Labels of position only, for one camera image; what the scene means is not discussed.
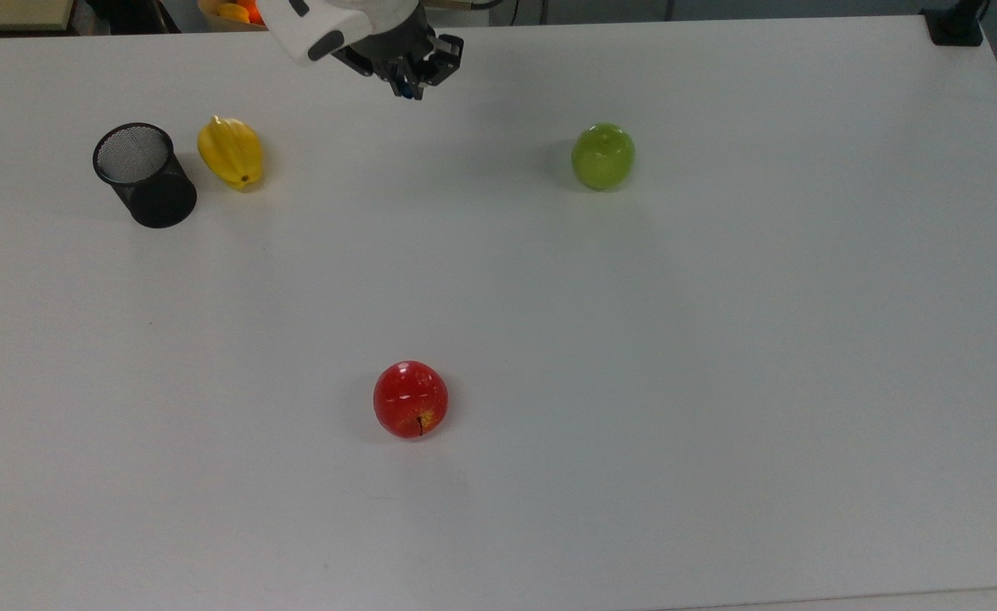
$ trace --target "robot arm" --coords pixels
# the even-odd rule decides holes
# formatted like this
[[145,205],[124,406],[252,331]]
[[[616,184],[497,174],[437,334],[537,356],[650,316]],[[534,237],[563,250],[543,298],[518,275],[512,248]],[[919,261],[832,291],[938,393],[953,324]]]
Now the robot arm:
[[262,0],[260,14],[296,62],[332,54],[398,97],[420,100],[460,67],[464,41],[434,35],[420,0]]

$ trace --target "black mesh pencil cup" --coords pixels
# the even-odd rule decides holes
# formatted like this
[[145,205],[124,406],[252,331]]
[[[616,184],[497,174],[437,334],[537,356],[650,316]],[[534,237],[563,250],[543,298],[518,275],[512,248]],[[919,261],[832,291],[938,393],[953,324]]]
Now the black mesh pencil cup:
[[196,188],[177,163],[170,136],[154,125],[128,123],[102,136],[94,170],[145,227],[181,223],[196,205]]

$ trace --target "green apple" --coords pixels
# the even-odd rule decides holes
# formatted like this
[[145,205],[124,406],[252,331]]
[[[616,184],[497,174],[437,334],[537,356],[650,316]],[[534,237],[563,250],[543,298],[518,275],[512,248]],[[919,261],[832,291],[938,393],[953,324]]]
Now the green apple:
[[634,140],[610,123],[596,123],[577,138],[571,154],[577,179],[591,189],[610,189],[625,181],[634,165]]

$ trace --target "table surface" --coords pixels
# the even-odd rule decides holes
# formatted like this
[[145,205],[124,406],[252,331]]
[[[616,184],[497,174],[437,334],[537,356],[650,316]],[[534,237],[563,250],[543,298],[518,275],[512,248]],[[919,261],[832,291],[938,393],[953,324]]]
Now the table surface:
[[[0,40],[0,608],[614,611],[997,586],[997,63],[920,17]],[[196,132],[238,116],[234,193]],[[150,121],[199,190],[91,167]],[[621,189],[569,147],[614,121]],[[397,440],[378,373],[451,415]]]

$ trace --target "red apple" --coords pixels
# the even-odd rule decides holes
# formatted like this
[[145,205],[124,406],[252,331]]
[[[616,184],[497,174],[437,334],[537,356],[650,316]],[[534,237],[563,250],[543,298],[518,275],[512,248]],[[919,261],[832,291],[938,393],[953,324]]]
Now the red apple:
[[441,376],[419,361],[387,368],[373,388],[378,422],[397,437],[422,437],[441,423],[449,409],[449,391]]

